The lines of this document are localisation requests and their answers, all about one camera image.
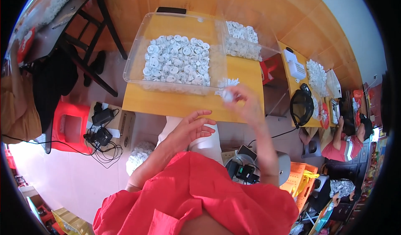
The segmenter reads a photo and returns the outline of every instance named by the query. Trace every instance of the white pants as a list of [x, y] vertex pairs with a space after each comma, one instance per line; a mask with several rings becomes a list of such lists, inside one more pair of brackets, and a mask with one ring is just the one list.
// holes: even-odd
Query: white pants
[[[166, 139], [168, 134], [172, 132], [175, 127], [181, 122], [180, 117], [166, 117], [167, 123], [163, 131], [159, 135], [159, 141], [157, 146]], [[205, 124], [210, 128], [213, 128], [216, 132], [212, 133], [210, 137], [201, 137], [189, 144], [188, 150], [192, 152], [198, 152], [205, 157], [216, 160], [223, 165], [223, 159], [221, 158], [220, 138], [218, 136], [217, 125]]]

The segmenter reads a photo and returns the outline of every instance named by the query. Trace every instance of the smartphone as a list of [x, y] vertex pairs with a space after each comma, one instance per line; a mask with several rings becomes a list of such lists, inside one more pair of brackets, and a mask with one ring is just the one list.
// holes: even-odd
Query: smartphone
[[187, 10], [186, 9], [179, 9], [179, 8], [170, 8], [170, 7], [159, 7], [157, 9], [157, 12], [162, 12], [162, 13], [175, 13], [175, 14], [186, 14]]
[[241, 145], [241, 147], [238, 150], [238, 154], [246, 154], [252, 157], [253, 161], [256, 161], [256, 158], [258, 157], [257, 154], [253, 152], [250, 148], [248, 148], [246, 145]]

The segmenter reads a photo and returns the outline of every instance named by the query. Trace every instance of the black bag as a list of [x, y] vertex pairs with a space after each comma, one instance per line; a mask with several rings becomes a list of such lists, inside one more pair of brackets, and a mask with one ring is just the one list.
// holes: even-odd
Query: black bag
[[312, 97], [303, 90], [297, 90], [289, 103], [289, 112], [297, 129], [309, 121], [313, 110]]

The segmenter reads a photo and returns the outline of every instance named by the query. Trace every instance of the table leg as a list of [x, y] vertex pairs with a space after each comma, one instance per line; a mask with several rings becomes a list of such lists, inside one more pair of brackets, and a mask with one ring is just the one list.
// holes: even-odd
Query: table leg
[[124, 58], [124, 60], [127, 60], [128, 59], [127, 53], [125, 52], [124, 47], [120, 41], [120, 38], [118, 37], [117, 32], [115, 31], [115, 27], [110, 17], [109, 11], [107, 10], [106, 3], [104, 2], [104, 0], [97, 0], [97, 1], [103, 19], [106, 22], [107, 28], [109, 28], [110, 34], [113, 37], [113, 40], [117, 45], [117, 48], [121, 53], [121, 56]]
[[73, 62], [80, 68], [87, 76], [89, 76], [93, 81], [95, 81], [98, 85], [100, 85], [107, 92], [112, 94], [113, 97], [118, 96], [118, 92], [113, 90], [103, 79], [101, 79], [98, 74], [95, 73], [94, 70], [90, 69], [88, 65], [78, 56], [76, 52], [71, 51], [68, 43], [60, 39], [58, 41], [58, 45], [67, 53], [67, 55], [73, 60]]
[[313, 222], [313, 219], [319, 217], [319, 216], [310, 217], [310, 216], [309, 216], [309, 213], [307, 213], [307, 212], [306, 212], [306, 216], [307, 216], [307, 218], [302, 219], [302, 221], [304, 221], [304, 220], [310, 220], [310, 222], [311, 222], [313, 225], [315, 225], [315, 222]]
[[286, 111], [283, 113], [283, 117], [286, 117], [285, 115], [287, 114], [287, 112], [289, 111], [289, 107], [286, 109]]

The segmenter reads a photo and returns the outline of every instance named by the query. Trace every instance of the cardboard box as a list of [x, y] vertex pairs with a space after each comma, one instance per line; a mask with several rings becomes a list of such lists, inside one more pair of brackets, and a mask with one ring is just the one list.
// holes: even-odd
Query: cardboard box
[[[27, 199], [28, 197], [29, 197], [29, 196], [24, 196], [25, 202], [26, 202], [27, 205], [29, 206], [29, 202], [28, 202], [28, 199]], [[43, 205], [43, 204], [45, 204], [45, 206], [48, 207], [48, 205], [43, 201], [43, 198], [42, 198], [39, 194], [36, 194], [36, 195], [31, 196], [31, 197], [29, 197], [29, 198], [30, 198], [31, 202], [33, 203], [33, 205], [34, 205], [36, 208], [40, 207], [40, 206]]]
[[[94, 113], [94, 107], [96, 105], [96, 102], [93, 102], [91, 104], [91, 110], [89, 112], [88, 116], [88, 123], [86, 125], [86, 131], [88, 132], [88, 129], [95, 126], [93, 126], [92, 123], [92, 116]], [[133, 125], [135, 123], [135, 112], [130, 112], [130, 111], [123, 111], [121, 107], [117, 107], [114, 105], [109, 105], [107, 103], [102, 104], [102, 108], [109, 108], [112, 110], [116, 110], [114, 112], [115, 117], [113, 120], [111, 120], [109, 123], [103, 124], [103, 126], [106, 126], [106, 129], [113, 135], [113, 138], [111, 139], [111, 142], [115, 143], [116, 145], [121, 145], [123, 148], [124, 152], [131, 152], [131, 139], [132, 139], [132, 130], [133, 130]], [[92, 128], [92, 131], [97, 132], [97, 129], [99, 127], [96, 127], [96, 130]], [[113, 147], [113, 144], [109, 143], [107, 146], [101, 146], [102, 150], [107, 150]]]

